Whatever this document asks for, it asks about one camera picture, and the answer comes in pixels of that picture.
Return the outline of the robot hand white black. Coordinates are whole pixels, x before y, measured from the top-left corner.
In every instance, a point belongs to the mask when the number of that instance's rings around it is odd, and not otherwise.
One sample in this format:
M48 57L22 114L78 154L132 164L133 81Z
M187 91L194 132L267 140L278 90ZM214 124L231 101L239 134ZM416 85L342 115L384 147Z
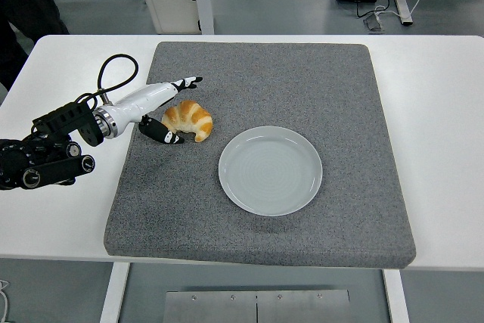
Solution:
M192 76L175 82L146 85L117 104L105 107L111 118L107 123L110 127L108 136L115 138L125 131L128 124L137 123L140 132L148 138L164 144L182 144L185 141L183 138L171 132L161 122L150 118L148 114L171 101L180 91L195 89L202 80L202 77Z

